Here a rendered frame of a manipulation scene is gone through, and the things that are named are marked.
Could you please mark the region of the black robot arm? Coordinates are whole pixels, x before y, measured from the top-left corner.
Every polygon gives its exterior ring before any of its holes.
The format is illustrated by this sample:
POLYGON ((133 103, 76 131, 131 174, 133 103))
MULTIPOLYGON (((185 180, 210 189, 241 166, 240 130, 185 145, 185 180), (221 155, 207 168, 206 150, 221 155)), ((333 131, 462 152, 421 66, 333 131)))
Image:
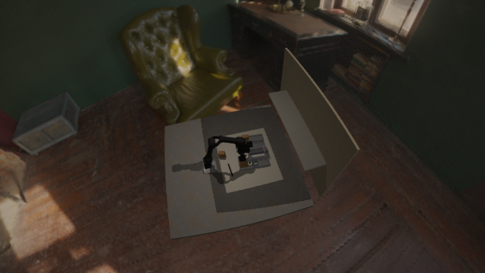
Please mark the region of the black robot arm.
POLYGON ((204 163, 205 169, 211 168, 211 166, 212 166, 211 163, 213 161, 212 150, 216 146, 218 146, 220 143, 234 143, 234 144, 236 144, 236 147, 238 147, 238 150, 244 150, 245 149, 243 154, 249 153, 250 147, 253 147, 252 141, 246 142, 246 140, 243 139, 243 137, 240 137, 240 136, 238 136, 237 138, 228 137, 228 136, 221 136, 221 135, 220 136, 212 136, 208 139, 208 145, 209 145, 208 153, 203 158, 203 163, 204 163), (219 140, 215 143, 214 139, 219 139, 219 140))

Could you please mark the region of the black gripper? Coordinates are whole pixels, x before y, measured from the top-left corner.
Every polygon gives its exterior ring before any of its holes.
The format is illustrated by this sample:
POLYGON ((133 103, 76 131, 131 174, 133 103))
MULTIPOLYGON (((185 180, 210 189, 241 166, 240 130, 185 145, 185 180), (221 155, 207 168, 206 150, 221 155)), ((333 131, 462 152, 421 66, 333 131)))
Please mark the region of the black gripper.
POLYGON ((237 149, 237 151, 238 151, 239 155, 241 155, 241 156, 239 156, 239 161, 240 162, 245 162, 246 161, 246 157, 245 157, 245 155, 243 155, 243 152, 245 151, 245 149, 244 150, 238 150, 237 149))

